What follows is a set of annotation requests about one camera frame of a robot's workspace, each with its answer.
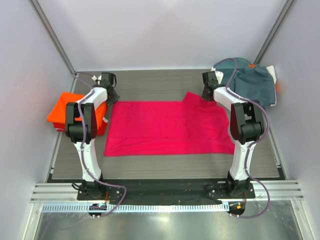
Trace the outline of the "pink t shirt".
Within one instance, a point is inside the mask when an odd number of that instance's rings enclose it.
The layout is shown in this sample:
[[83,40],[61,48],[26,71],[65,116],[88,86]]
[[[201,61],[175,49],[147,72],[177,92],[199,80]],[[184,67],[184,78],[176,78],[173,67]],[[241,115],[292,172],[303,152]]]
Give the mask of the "pink t shirt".
[[104,156],[234,153],[226,111],[187,92],[182,101],[119,101],[111,112]]

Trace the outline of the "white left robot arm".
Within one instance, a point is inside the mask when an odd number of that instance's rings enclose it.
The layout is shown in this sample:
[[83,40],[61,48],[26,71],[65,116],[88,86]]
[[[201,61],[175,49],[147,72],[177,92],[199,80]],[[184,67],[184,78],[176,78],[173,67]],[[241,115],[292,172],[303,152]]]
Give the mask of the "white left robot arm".
[[105,114],[109,105],[116,103],[120,96],[116,93],[117,77],[111,72],[92,76],[95,82],[90,91],[77,101],[69,101],[65,107],[65,134],[78,152],[82,169],[81,185],[73,184],[81,196],[102,199],[107,187],[102,183],[103,174],[99,167],[95,139],[99,126],[108,121]]

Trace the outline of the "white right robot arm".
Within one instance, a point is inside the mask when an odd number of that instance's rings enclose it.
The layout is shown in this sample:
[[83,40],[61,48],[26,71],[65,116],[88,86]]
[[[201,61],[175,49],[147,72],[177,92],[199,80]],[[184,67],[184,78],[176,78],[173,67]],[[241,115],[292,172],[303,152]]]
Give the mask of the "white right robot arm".
[[250,187],[253,151],[265,133],[263,109],[257,102],[241,97],[219,83],[214,70],[204,72],[202,80],[202,98],[215,101],[230,111],[229,131],[235,149],[223,189],[229,197],[240,198]]

